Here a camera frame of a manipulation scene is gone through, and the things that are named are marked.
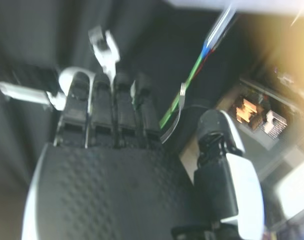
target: red wire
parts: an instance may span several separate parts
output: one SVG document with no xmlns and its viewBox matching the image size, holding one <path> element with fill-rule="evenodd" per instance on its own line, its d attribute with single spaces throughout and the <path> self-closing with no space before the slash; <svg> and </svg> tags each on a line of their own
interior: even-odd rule
<svg viewBox="0 0 304 240">
<path fill-rule="evenodd" d="M 194 74 L 194 76 L 193 76 L 192 79 L 194 79 L 199 74 L 199 72 L 201 71 L 204 63 L 206 62 L 206 60 L 208 59 L 208 57 L 210 56 L 211 53 L 213 53 L 212 50 L 205 56 L 205 58 L 203 59 L 202 63 L 200 64 L 200 66 L 198 66 L 198 68 L 197 68 L 197 70 L 196 70 L 196 72 L 195 72 L 195 74 Z"/>
</svg>

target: green wire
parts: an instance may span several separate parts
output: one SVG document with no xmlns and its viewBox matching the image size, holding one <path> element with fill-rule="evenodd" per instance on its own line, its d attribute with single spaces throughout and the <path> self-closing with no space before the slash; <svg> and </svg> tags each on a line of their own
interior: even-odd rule
<svg viewBox="0 0 304 240">
<path fill-rule="evenodd" d="M 185 81 L 186 84 L 186 88 L 189 87 L 191 80 L 193 79 L 193 76 L 195 75 L 200 63 L 202 61 L 202 54 L 200 54 L 200 56 L 198 57 L 198 59 L 196 60 L 190 75 L 188 76 L 187 80 Z M 164 114 L 164 116 L 162 117 L 161 121 L 159 122 L 160 124 L 160 128 L 162 129 L 168 122 L 168 120 L 170 119 L 172 113 L 176 110 L 178 104 L 179 104 L 179 97 L 180 97 L 180 93 L 178 92 L 175 99 L 173 100 L 170 108 L 166 111 L 166 113 Z"/>
</svg>

